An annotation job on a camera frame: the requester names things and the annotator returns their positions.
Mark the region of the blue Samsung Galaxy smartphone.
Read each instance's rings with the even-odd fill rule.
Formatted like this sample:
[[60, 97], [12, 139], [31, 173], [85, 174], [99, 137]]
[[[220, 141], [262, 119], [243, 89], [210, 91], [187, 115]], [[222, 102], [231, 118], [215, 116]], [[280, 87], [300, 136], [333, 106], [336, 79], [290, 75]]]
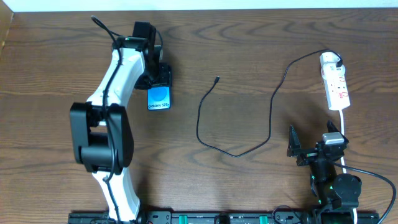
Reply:
[[161, 86], [147, 90], [148, 110], [168, 110], [171, 108], [170, 87]]

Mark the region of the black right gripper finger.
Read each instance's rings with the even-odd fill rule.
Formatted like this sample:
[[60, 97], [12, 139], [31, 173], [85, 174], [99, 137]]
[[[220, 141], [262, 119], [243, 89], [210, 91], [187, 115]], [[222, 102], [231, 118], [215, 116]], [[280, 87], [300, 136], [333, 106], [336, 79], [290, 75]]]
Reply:
[[340, 133], [342, 138], [344, 139], [344, 142], [346, 144], [349, 143], [349, 140], [345, 137], [345, 135], [333, 124], [331, 120], [328, 120], [327, 124], [327, 129], [329, 133]]
[[293, 157], [299, 154], [299, 151], [302, 149], [301, 143], [299, 141], [299, 137], [297, 135], [296, 130], [292, 125], [289, 126], [289, 144], [287, 148], [287, 156]]

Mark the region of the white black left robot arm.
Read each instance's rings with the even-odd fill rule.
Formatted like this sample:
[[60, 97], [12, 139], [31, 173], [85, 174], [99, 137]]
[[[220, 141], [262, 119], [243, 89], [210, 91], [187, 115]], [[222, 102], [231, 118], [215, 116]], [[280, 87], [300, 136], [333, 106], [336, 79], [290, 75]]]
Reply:
[[168, 110], [172, 104], [172, 69], [162, 60], [160, 32], [148, 22], [136, 22], [131, 35], [93, 22], [111, 37], [112, 57], [96, 91], [70, 108], [74, 157], [98, 181], [109, 210], [70, 213], [69, 223], [148, 223], [135, 193], [129, 166], [134, 138], [127, 107], [134, 90], [147, 92], [147, 109]]

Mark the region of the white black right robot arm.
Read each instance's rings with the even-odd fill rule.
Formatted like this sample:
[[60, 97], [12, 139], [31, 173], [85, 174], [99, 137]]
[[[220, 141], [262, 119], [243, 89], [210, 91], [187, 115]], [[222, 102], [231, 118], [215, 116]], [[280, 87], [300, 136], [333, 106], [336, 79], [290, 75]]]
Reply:
[[348, 139], [331, 122], [315, 147], [304, 149], [293, 126], [289, 127], [287, 156], [298, 166], [309, 166], [310, 186], [320, 205], [303, 215], [304, 223], [353, 223], [359, 206], [362, 181], [348, 173], [338, 174], [334, 163], [344, 156]]

